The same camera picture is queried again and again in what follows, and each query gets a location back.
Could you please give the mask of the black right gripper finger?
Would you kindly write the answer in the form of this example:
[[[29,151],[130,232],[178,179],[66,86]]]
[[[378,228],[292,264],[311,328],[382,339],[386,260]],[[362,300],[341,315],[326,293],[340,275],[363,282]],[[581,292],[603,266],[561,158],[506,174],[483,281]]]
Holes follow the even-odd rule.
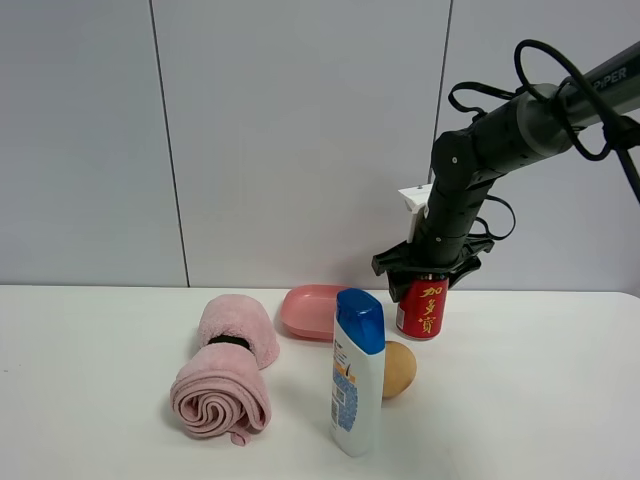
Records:
[[[401,302],[413,283],[411,272],[387,271],[388,290],[394,303]]]

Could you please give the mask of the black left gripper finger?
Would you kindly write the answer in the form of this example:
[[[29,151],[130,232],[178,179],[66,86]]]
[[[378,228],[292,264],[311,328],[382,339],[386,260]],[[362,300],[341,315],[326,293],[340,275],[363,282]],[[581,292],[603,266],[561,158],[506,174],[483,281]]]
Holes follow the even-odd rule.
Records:
[[[456,270],[449,274],[448,288],[451,289],[456,286],[463,278],[469,274],[476,272],[481,267],[480,259],[467,259]]]

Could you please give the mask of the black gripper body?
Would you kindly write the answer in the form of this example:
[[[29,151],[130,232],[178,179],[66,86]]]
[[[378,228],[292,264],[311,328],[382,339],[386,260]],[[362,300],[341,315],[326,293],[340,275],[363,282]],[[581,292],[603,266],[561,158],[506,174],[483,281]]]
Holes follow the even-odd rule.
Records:
[[[478,255],[490,252],[495,241],[490,238],[425,238],[402,242],[373,257],[376,275],[383,273],[461,275],[473,269]]]

